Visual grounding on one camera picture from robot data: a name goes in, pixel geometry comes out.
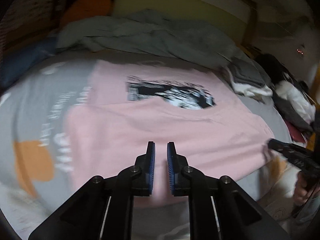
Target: human hand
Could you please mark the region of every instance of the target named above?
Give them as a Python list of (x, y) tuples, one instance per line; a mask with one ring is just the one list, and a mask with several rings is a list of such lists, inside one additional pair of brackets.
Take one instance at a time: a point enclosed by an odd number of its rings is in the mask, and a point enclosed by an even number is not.
[[(292, 197), (293, 202), (297, 206), (301, 206), (301, 205), (305, 204), (315, 188), (315, 187), (313, 187), (310, 191), (307, 191), (305, 189), (306, 186), (307, 186), (307, 181), (303, 177), (302, 171), (300, 171), (298, 173), (298, 179), (297, 179), (296, 186), (294, 189), (294, 194)], [(315, 190), (315, 196), (319, 196), (319, 195), (320, 195), (320, 185)]]

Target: black cloth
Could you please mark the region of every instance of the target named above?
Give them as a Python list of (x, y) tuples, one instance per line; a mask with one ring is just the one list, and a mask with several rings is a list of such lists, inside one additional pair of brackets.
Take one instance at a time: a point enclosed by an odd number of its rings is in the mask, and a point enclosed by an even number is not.
[(293, 109), (291, 103), (277, 95), (273, 91), (273, 102), (279, 114), (296, 127), (300, 132), (306, 133), (308, 136), (313, 132), (312, 127)]
[(295, 77), (290, 73), (290, 71), (282, 65), (275, 56), (271, 54), (262, 54), (255, 58), (255, 61), (259, 63), (261, 67), (266, 71), (266, 73), (271, 78), (271, 82), (276, 85), (282, 80), (286, 80), (292, 83), (299, 91), (303, 92), (304, 90), (300, 86), (299, 82)]
[(305, 91), (306, 93), (309, 93), (309, 87), (307, 85), (307, 83), (305, 83), (304, 81), (299, 81), (299, 85), (301, 86), (301, 88), (303, 89), (303, 91)]

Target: metal screw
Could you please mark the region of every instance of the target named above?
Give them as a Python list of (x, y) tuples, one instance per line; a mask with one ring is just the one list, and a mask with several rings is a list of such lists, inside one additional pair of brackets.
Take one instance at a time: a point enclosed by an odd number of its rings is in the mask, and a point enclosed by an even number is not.
[(223, 183), (226, 183), (226, 184), (231, 182), (231, 178), (229, 176), (222, 176), (220, 179), (222, 180)]
[(134, 165), (134, 166), (131, 166), (131, 167), (129, 168), (129, 170), (130, 170), (131, 172), (138, 172), (138, 171), (140, 171), (140, 167), (137, 166), (137, 165)]
[(101, 177), (101, 176), (94, 176), (92, 179), (91, 179), (91, 181), (93, 182), (93, 183), (100, 183), (101, 181), (103, 180), (103, 177)]
[(187, 173), (193, 172), (193, 168), (191, 166), (185, 166), (183, 167), (183, 170)]

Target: orange graphic print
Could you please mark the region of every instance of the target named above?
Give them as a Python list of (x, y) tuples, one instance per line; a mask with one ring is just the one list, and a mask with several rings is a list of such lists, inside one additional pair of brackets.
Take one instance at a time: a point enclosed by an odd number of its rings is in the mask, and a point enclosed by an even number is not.
[(22, 189), (32, 197), (37, 193), (33, 180), (50, 181), (54, 177), (54, 164), (46, 147), (40, 141), (14, 142), (15, 172)]

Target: fabric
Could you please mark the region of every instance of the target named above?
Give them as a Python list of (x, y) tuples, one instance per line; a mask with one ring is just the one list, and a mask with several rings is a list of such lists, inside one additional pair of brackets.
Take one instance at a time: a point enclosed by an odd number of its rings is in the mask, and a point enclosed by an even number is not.
[(273, 185), (271, 190), (259, 201), (259, 205), (264, 208), (268, 214), (276, 220), (286, 230), (291, 237), (291, 212), (293, 209), (293, 193), (295, 183), (297, 182), (297, 173), (299, 169), (288, 164), (286, 170), (281, 174), (280, 179)]
[(217, 178), (227, 174), (238, 180), (265, 164), (262, 148), (273, 136), (260, 117), (249, 112), (218, 110), (218, 106), (203, 111), (180, 109), (159, 97), (101, 108), (76, 106), (67, 122), (76, 189), (95, 174), (117, 175), (145, 152), (149, 140), (156, 143), (153, 194), (135, 201), (144, 207), (184, 201), (170, 196), (169, 141), (204, 174)]
[(284, 120), (284, 122), (288, 127), (288, 130), (290, 132), (290, 136), (292, 138), (292, 141), (305, 144), (306, 143), (306, 139), (303, 137), (302, 133), (297, 128), (295, 128), (290, 122), (288, 122), (287, 120)]
[[(40, 205), (39, 208), (44, 208), (47, 211), (42, 220), (34, 218), (36, 214), (33, 211), (36, 210), (28, 207), (29, 202), (20, 203), (21, 201), (19, 200), (16, 203), (17, 201), (12, 195), (9, 196), (10, 201), (5, 199), (0, 202), (1, 209), (8, 218), (13, 216), (12, 210), (23, 212), (21, 217), (19, 215), (12, 217), (10, 223), (17, 232), (23, 230), (24, 236), (32, 231), (29, 227), (30, 225), (33, 228), (38, 226), (73, 193), (69, 178), (69, 172), (73, 167), (70, 157), (66, 156), (70, 151), (70, 147), (62, 128), (63, 120), (70, 106), (87, 102), (88, 90), (90, 89), (88, 77), (92, 73), (97, 58), (116, 64), (133, 63), (140, 66), (167, 66), (170, 69), (207, 71), (204, 67), (177, 58), (157, 57), (115, 50), (105, 50), (98, 53), (66, 51), (34, 66), (28, 76), (21, 79), (19, 83), (10, 88), (1, 97), (0, 102), (1, 183), (14, 190), (21, 191), (14, 168), (15, 152), (13, 141), (41, 139), (41, 143), (47, 144), (42, 148), (46, 148), (49, 151), (51, 159), (54, 161), (53, 180), (31, 180), (37, 193), (35, 201)], [(222, 78), (220, 79), (233, 93), (228, 84)], [(69, 92), (73, 91), (76, 92), (75, 95), (69, 94)], [(286, 138), (290, 140), (290, 135), (283, 124), (282, 118), (274, 109), (272, 100), (263, 104), (252, 98), (242, 96), (238, 96), (238, 98), (252, 113), (261, 116), (265, 120), (276, 139), (290, 142), (286, 141)], [(61, 112), (59, 109), (53, 109), (54, 106), (54, 108), (59, 108), (58, 105), (62, 106)], [(57, 119), (50, 119), (50, 125), (47, 125), (47, 116)], [(273, 180), (269, 178), (270, 170), (267, 166), (263, 166), (237, 183), (254, 200), (258, 200), (272, 187)], [(159, 234), (166, 234), (188, 222), (188, 205), (179, 203), (152, 209), (135, 208), (133, 216), (132, 231), (146, 235), (150, 233), (157, 237)], [(159, 224), (162, 225), (161, 228), (164, 230), (161, 231), (159, 226), (156, 228), (157, 230), (153, 230), (156, 227), (155, 225)]]
[(271, 54), (262, 54), (255, 58), (255, 62), (257, 62), (266, 71), (274, 85), (278, 84), (282, 80), (290, 80), (299, 91), (303, 91), (299, 82), (275, 56)]
[(94, 64), (43, 63), (46, 68), (33, 69), (1, 98), (0, 181), (25, 190), (51, 212), (72, 194), (63, 116), (71, 105), (86, 101)]
[(298, 115), (288, 100), (279, 97), (276, 92), (273, 93), (272, 99), (275, 103), (275, 107), (284, 119), (294, 125), (301, 132), (313, 132), (312, 127), (307, 124), (300, 115)]
[(296, 218), (290, 218), (290, 233), (293, 240), (301, 239), (320, 207), (320, 196), (310, 200)]
[(108, 15), (111, 12), (111, 0), (77, 0), (60, 19), (60, 28), (70, 22), (97, 15)]
[(117, 175), (149, 140), (156, 143), (155, 184), (144, 206), (179, 200), (169, 197), (169, 141), (208, 176), (238, 180), (266, 161), (262, 148), (271, 130), (212, 73), (99, 61), (91, 84), (88, 105), (66, 119), (75, 189), (97, 173)]
[(233, 79), (231, 71), (227, 67), (223, 67), (222, 71), (226, 80), (229, 82), (236, 94), (244, 95), (245, 97), (257, 97), (259, 99), (261, 96), (272, 96), (272, 90), (266, 85), (262, 88), (257, 88), (249, 84), (236, 83)]
[(0, 87), (7, 89), (32, 66), (55, 54), (56, 38), (46, 38), (3, 58)]
[(243, 60), (233, 58), (228, 69), (231, 71), (235, 83), (248, 84), (257, 88), (263, 88), (266, 85), (258, 69)]
[(82, 45), (162, 57), (177, 57), (211, 69), (228, 64), (226, 58), (252, 61), (223, 32), (202, 21), (171, 20), (152, 10), (128, 18), (96, 16), (67, 25), (58, 36), (58, 49)]
[(294, 85), (282, 80), (276, 85), (276, 93), (279, 97), (288, 100), (306, 123), (311, 124), (315, 120), (316, 106), (311, 105)]
[[(34, 189), (37, 199), (50, 212), (57, 209), (73, 192), (69, 182), (69, 172), (73, 167), (70, 158), (66, 156), (70, 147), (64, 134), (63, 120), (70, 106), (87, 102), (90, 90), (88, 78), (96, 64), (97, 57), (118, 64), (135, 63), (142, 67), (154, 65), (155, 67), (168, 66), (177, 69), (196, 68), (205, 71), (205, 68), (199, 65), (176, 58), (114, 50), (100, 53), (67, 51), (39, 63), (33, 67), (28, 76), (5, 92), (0, 100), (2, 127), (0, 129), (0, 149), (3, 153), (0, 162), (0, 181), (12, 188), (20, 188), (24, 183), (24, 181), (19, 182), (17, 177), (14, 142), (19, 143), (17, 153), (22, 152), (20, 155), (22, 157), (28, 156), (28, 152), (38, 151), (38, 148), (42, 148), (39, 151), (46, 149), (54, 166), (53, 179), (37, 181), (32, 174), (24, 178), (29, 178), (26, 182), (31, 190), (28, 191), (32, 192)], [(256, 102), (253, 99), (245, 99), (247, 101), (244, 101), (244, 104), (256, 114), (263, 116), (277, 136), (276, 138), (283, 140), (285, 134), (282, 123), (273, 122), (277, 120), (277, 113), (273, 113), (262, 105), (256, 107), (255, 104), (250, 104), (252, 101)], [(24, 146), (30, 143), (35, 144), (34, 141), (40, 141), (40, 143), (30, 151), (25, 149)], [(254, 199), (259, 199), (270, 188), (266, 186), (261, 191), (260, 173), (261, 170), (257, 170), (250, 175), (250, 179), (242, 179), (241, 186)]]
[(271, 78), (269, 77), (269, 75), (267, 74), (267, 72), (255, 60), (253, 60), (252, 63), (254, 64), (255, 68), (259, 71), (259, 73), (260, 73), (263, 81), (265, 82), (266, 86), (270, 87), (272, 85), (272, 81), (271, 81)]

